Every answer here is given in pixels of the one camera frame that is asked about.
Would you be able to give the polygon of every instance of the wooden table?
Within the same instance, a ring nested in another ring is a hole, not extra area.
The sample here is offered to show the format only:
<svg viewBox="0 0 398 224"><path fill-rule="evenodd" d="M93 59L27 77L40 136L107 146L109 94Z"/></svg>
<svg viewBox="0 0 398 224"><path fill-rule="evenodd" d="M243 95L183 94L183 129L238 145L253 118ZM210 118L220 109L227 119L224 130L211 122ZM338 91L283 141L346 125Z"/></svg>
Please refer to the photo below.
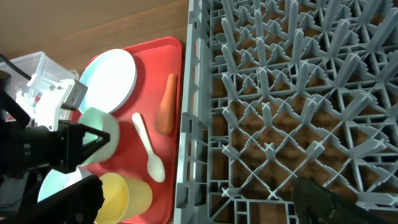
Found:
<svg viewBox="0 0 398 224"><path fill-rule="evenodd" d="M95 55L161 37L178 38L185 53L188 3L188 0L175 0L161 4L100 26L35 44L26 49L5 54L5 56L16 58L43 51L64 68L76 70L81 75L88 61ZM173 222L173 212L169 223Z"/></svg>

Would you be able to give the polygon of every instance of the plastic dish rack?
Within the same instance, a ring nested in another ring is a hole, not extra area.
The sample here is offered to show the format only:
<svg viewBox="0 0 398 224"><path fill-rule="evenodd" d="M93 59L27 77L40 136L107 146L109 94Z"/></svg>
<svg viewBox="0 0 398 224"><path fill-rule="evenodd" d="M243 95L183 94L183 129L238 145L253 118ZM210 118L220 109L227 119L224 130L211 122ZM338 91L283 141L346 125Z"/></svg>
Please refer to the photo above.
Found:
<svg viewBox="0 0 398 224"><path fill-rule="evenodd" d="M190 0L175 222L298 223L298 176L398 211L397 21L391 0Z"/></svg>

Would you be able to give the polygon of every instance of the clear plastic container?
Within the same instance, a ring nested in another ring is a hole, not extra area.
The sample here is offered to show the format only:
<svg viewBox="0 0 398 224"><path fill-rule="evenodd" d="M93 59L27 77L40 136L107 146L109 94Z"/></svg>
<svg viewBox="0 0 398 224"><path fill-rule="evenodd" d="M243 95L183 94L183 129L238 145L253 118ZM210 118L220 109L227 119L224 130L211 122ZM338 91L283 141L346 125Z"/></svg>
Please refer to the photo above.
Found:
<svg viewBox="0 0 398 224"><path fill-rule="evenodd" d="M76 74L74 75L72 72L48 58L44 52L36 52L15 58L12 59L11 62L30 76L36 73L56 82L61 79L76 78ZM11 75L11 81L6 87L7 93L17 101L31 118L34 118L35 107L42 96L42 92L26 86L28 80L8 67L5 63L0 63L0 70ZM60 119L68 119L69 114L70 113L67 113L67 111L61 110Z"/></svg>

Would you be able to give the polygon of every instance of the black cable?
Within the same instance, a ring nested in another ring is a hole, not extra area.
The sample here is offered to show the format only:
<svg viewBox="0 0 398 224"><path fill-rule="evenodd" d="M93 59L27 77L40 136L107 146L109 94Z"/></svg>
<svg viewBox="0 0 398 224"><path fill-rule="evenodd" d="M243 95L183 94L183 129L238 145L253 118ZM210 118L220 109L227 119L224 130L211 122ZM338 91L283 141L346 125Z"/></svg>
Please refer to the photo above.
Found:
<svg viewBox="0 0 398 224"><path fill-rule="evenodd" d="M40 187L40 185L41 185L41 183L42 183L42 180L43 180L43 177L42 177L42 175L39 174L36 170L35 170L34 172L35 172L36 175L37 175L36 183L24 194L24 196L22 196L20 199L18 199L18 200L16 200L16 201L13 201L13 202L11 202L11 203L0 204L0 208L11 207L11 206L14 205L15 203L18 203L18 202L20 202L21 200L24 200L24 199L27 198L28 196L32 195L32 193L34 193L35 190L37 190L37 189Z"/></svg>
<svg viewBox="0 0 398 224"><path fill-rule="evenodd" d="M30 80L31 77L26 74L25 72L23 72L21 69L19 69L17 66L15 66L12 62L10 62L5 56L3 56L2 54L0 54L0 59L6 64L8 65L10 68L12 68L14 71L16 71L17 73L19 73L20 75L22 75L24 78Z"/></svg>
<svg viewBox="0 0 398 224"><path fill-rule="evenodd" d="M0 108L7 111L20 125L25 128L30 121L30 116L19 106L5 91L0 90Z"/></svg>

